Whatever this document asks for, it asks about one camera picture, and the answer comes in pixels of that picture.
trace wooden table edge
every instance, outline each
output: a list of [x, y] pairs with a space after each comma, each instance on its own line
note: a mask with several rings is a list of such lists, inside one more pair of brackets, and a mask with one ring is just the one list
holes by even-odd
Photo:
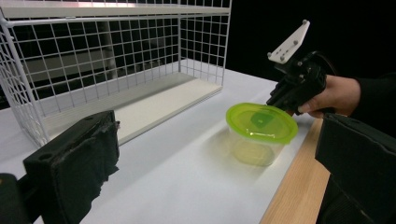
[[261, 224], [316, 223], [330, 173], [315, 160], [322, 119], [312, 124]]

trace white shelf board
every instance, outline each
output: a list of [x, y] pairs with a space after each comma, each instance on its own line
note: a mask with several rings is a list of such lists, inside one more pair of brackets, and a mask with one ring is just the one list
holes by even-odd
[[119, 144], [122, 145], [221, 89], [221, 86], [214, 83], [175, 73], [137, 88], [45, 117], [43, 122], [49, 138], [53, 139], [78, 120], [113, 109], [116, 120], [120, 121], [117, 135]]
[[155, 14], [208, 14], [231, 12], [231, 9], [228, 7], [198, 7], [175, 4], [48, 2], [22, 0], [1, 0], [0, 8], [4, 17], [7, 19], [132, 16]]

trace wire rack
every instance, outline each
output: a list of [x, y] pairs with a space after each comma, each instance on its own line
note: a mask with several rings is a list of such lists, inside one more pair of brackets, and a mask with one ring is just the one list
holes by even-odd
[[0, 0], [1, 87], [39, 147], [108, 109], [123, 144], [221, 90], [231, 4]]

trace black sleeve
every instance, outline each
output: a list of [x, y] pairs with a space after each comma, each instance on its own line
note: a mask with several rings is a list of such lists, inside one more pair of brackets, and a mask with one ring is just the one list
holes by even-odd
[[355, 79], [361, 84], [361, 100], [350, 117], [396, 137], [396, 73]]

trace wire grid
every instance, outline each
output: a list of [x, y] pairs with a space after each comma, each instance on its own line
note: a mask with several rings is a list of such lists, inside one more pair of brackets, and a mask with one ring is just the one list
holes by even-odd
[[[231, 6], [231, 2], [196, 0], [74, 2]], [[7, 100], [21, 127], [39, 146], [49, 141], [44, 117], [175, 72], [222, 85], [229, 15], [42, 20], [47, 22], [2, 25], [0, 52]]]

